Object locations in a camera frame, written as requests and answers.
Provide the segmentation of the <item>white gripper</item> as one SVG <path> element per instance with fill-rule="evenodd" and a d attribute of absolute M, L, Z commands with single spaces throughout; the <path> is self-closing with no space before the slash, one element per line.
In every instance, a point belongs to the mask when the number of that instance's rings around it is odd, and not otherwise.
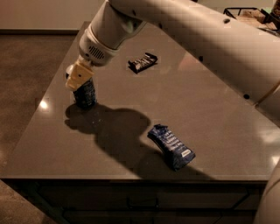
<path fill-rule="evenodd" d="M 117 54 L 119 38 L 106 34 L 103 31 L 94 33 L 89 26 L 82 34 L 79 42 L 80 56 L 84 60 L 76 60 L 66 72 L 66 87 L 76 91 L 85 84 L 93 75 L 91 63 L 102 67 L 107 65 Z"/>

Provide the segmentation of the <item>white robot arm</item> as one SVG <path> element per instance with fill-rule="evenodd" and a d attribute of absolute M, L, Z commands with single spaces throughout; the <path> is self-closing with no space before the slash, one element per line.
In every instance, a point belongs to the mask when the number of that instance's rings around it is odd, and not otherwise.
<path fill-rule="evenodd" d="M 147 23 L 280 123 L 279 39 L 191 0 L 106 0 L 80 38 L 80 55 L 66 70 L 66 86 L 80 88 L 93 67 L 106 65 Z"/>

